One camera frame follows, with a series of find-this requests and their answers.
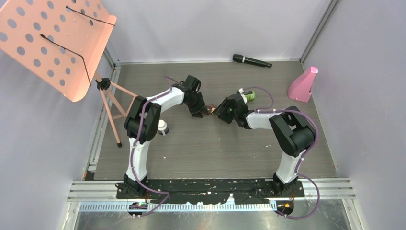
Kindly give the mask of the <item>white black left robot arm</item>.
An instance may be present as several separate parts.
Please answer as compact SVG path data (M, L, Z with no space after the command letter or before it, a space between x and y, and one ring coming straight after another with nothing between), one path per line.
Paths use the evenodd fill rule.
M170 85L157 95L137 96L125 120L124 128L130 143L129 166L124 175L124 185L135 198L142 198L147 192L147 154L151 140L158 132L160 116L166 110L186 105L193 117L202 118L207 107L200 92L201 81L194 76Z

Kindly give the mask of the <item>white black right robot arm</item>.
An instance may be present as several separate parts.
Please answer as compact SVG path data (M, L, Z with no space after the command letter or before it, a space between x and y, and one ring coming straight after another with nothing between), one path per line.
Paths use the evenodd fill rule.
M268 129L274 132L282 149L282 158L272 178L272 192L287 196L298 179L303 156L318 137L315 123L310 117L296 106L273 111L250 110L245 97L239 93L226 97L213 113L228 124L236 121L244 129Z

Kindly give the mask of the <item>white capped pill bottle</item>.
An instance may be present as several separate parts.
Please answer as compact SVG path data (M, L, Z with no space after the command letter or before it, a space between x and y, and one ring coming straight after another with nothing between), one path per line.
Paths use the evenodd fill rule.
M169 133L168 125L164 120L160 119L158 122L158 133L163 136Z

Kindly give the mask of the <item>brown translucent pill container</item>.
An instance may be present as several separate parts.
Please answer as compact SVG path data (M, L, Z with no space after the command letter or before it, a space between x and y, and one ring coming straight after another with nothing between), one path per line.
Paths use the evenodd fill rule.
M207 108L207 113L208 113L209 115L215 115L215 110L217 109L216 106L214 106L214 105L207 105L206 108Z

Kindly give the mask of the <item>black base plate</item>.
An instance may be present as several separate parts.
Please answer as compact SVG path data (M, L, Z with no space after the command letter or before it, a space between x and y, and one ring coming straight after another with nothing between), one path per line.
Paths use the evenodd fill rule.
M232 198L236 204L265 204L269 198L302 198L302 182L297 181L286 193L275 195L272 180L265 179L186 179L186 180L144 180L147 189L137 195L123 182L115 184L118 199L149 200L153 204L204 205L224 204Z

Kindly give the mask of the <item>pink music stand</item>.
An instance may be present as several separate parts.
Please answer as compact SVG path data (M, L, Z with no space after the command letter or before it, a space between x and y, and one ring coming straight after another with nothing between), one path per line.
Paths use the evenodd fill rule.
M100 0L8 0L0 9L0 48L72 102L85 97L95 83L109 121L116 83L97 67L117 18Z

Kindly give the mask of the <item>pink wedge object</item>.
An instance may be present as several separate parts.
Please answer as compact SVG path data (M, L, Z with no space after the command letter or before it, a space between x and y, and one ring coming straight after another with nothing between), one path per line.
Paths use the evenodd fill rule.
M289 86L287 95L290 99L307 103L312 96L313 84L318 73L316 67L310 67Z

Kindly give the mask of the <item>black microphone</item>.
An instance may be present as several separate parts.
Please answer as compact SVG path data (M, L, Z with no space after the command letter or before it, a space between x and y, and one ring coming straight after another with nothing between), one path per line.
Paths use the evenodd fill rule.
M264 67L264 68L271 68L272 67L271 63L268 63L268 62L265 62L265 61L262 61L262 60L249 58L249 57L246 57L246 56L240 55L240 54L234 54L233 57L232 57L232 60L234 62L250 64L250 65L254 65L254 66L258 66L258 67Z

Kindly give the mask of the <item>green black pill bottle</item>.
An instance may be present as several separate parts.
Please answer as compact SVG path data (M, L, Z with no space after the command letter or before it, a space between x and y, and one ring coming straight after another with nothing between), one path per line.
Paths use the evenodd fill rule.
M254 91L245 91L243 95L246 97L247 101L254 101L256 99L256 93Z

